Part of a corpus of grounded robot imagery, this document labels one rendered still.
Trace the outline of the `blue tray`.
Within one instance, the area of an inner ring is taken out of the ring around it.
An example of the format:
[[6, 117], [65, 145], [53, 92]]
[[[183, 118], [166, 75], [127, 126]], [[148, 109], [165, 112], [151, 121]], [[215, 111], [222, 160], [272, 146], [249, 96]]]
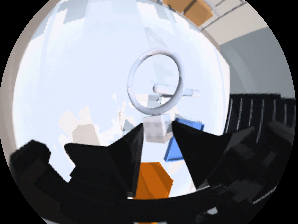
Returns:
[[[201, 123], [201, 124], [194, 123], [194, 121], [181, 119], [181, 117], [176, 117], [176, 120], [180, 121], [180, 123], [189, 125], [189, 127], [194, 127], [194, 128], [200, 129], [200, 131], [204, 131], [204, 128], [205, 128], [204, 123]], [[180, 151], [181, 149], [178, 148], [176, 139], [174, 139], [174, 137], [172, 136], [172, 139], [170, 139], [169, 141], [168, 148], [166, 148], [166, 152], [164, 156], [165, 163], [168, 163], [168, 161], [185, 160], [184, 157], [182, 157], [182, 153]]]

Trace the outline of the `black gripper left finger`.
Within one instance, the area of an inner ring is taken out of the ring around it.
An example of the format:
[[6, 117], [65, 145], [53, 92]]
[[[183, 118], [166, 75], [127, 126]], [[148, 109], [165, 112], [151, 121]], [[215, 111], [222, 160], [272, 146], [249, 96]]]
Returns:
[[142, 148], [144, 148], [144, 124], [136, 125], [124, 137], [110, 145], [64, 144], [74, 165], [110, 171], [120, 181], [129, 198], [136, 198]]

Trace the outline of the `grey metal t-shaped stake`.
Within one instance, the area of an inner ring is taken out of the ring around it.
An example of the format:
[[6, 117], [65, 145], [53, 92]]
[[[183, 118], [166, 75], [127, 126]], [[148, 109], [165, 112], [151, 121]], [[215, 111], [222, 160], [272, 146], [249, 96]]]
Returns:
[[[154, 93], [162, 93], [162, 97], [164, 97], [164, 99], [168, 99], [168, 97], [172, 97], [174, 95], [177, 85], [154, 84], [152, 87]], [[185, 93], [182, 96], [198, 97], [201, 96], [201, 91], [198, 91], [198, 89], [186, 88]]]

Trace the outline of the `grey metal ring with small tab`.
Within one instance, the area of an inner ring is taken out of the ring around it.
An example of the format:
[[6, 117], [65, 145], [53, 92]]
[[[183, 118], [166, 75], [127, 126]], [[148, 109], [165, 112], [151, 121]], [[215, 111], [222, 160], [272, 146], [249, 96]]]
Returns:
[[[178, 85], [174, 95], [170, 97], [165, 104], [160, 105], [158, 108], [146, 108], [144, 105], [138, 103], [136, 97], [133, 93], [133, 76], [136, 72], [137, 67], [140, 67], [140, 64], [145, 59], [149, 59], [149, 56], [154, 55], [164, 55], [169, 56], [170, 59], [174, 60], [174, 63], [177, 64], [178, 72], [180, 72], [180, 77], [178, 77]], [[137, 109], [138, 112], [144, 113], [149, 117], [142, 117], [144, 121], [145, 137], [146, 143], [152, 144], [166, 144], [173, 136], [172, 120], [170, 120], [170, 113], [162, 115], [162, 113], [170, 111], [170, 109], [176, 107], [178, 101], [181, 100], [181, 97], [184, 97], [186, 85], [188, 85], [188, 69], [186, 69], [185, 60], [182, 59], [182, 56], [178, 55], [174, 49], [157, 47], [148, 49], [148, 52], [141, 53], [141, 56], [134, 61], [132, 68], [130, 68], [128, 76], [128, 97], [130, 103], [133, 107]]]

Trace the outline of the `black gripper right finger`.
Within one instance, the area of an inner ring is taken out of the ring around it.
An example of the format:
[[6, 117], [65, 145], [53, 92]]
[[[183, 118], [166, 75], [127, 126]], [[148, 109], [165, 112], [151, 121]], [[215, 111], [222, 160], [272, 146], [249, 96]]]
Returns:
[[200, 189], [209, 185], [208, 180], [217, 171], [230, 147], [253, 137], [255, 125], [218, 136], [177, 120], [172, 120], [172, 128], [173, 137], [188, 165], [186, 168], [192, 176], [193, 184], [196, 189]]

